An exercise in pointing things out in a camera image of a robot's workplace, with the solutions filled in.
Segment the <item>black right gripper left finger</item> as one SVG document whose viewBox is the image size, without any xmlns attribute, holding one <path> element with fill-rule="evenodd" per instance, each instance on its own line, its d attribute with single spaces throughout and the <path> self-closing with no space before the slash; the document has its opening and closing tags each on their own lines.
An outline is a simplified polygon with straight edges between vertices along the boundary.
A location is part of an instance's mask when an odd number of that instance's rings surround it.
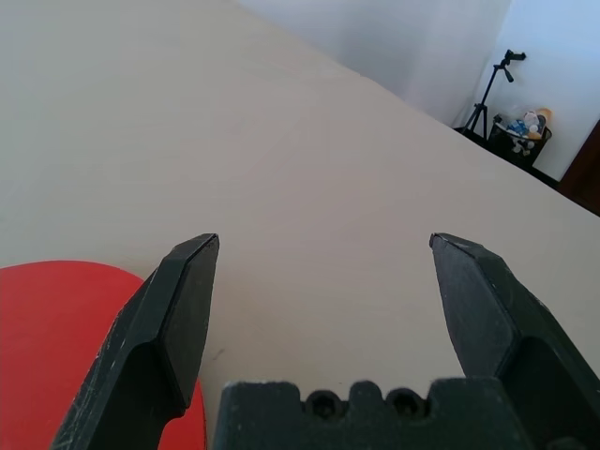
<svg viewBox="0 0 600 450">
<path fill-rule="evenodd" d="M 207 337 L 219 239 L 175 246 L 119 311 L 53 449 L 156 449 L 190 407 Z"/>
</svg>

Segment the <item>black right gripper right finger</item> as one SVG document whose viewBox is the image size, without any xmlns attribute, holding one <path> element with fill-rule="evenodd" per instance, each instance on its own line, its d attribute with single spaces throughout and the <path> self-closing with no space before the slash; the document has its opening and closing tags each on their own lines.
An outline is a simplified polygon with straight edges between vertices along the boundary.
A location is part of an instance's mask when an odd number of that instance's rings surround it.
<svg viewBox="0 0 600 450">
<path fill-rule="evenodd" d="M 599 379 L 548 308 L 482 245 L 434 233 L 429 246 L 464 374 L 501 383 L 536 448 L 598 448 Z"/>
</svg>

